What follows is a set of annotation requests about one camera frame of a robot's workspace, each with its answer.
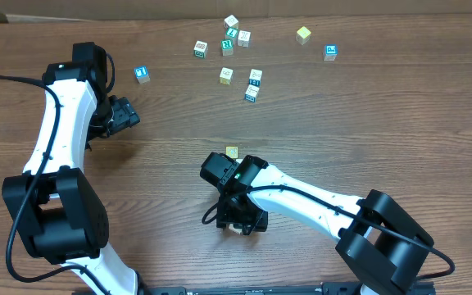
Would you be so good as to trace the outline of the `blue letter P block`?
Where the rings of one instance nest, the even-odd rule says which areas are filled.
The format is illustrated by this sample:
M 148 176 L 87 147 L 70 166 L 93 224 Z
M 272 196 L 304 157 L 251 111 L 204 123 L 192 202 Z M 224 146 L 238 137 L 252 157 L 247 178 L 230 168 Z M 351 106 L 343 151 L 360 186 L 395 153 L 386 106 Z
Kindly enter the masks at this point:
M 338 55 L 338 47 L 335 44 L 327 44 L 324 46 L 324 60 L 334 61 Z

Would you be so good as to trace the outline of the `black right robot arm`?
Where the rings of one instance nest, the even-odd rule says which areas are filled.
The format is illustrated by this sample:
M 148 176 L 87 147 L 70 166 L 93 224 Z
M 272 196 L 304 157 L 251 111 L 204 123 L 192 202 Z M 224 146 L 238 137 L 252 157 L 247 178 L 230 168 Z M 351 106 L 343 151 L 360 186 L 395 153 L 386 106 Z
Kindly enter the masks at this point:
M 332 193 L 286 175 L 254 156 L 234 160 L 211 153 L 200 176 L 220 193 L 216 225 L 242 234 L 264 232 L 275 212 L 326 234 L 358 278 L 357 294 L 433 294 L 418 273 L 433 239 L 395 200 L 371 190 L 367 197 Z

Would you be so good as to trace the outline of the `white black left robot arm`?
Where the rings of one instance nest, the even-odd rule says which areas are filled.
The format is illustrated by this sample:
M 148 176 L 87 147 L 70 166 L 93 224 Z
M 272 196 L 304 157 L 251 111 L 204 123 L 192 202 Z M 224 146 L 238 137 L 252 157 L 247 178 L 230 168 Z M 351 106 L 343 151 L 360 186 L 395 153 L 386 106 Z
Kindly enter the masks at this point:
M 111 246 L 106 208 L 84 175 L 92 139 L 140 121 L 127 98 L 110 94 L 111 55 L 93 42 L 76 43 L 70 61 L 48 65 L 41 79 L 18 80 L 43 89 L 46 105 L 22 174 L 2 184 L 13 219 L 5 254 L 9 274 L 33 283 L 71 270 L 94 294 L 147 294 L 140 274 Z

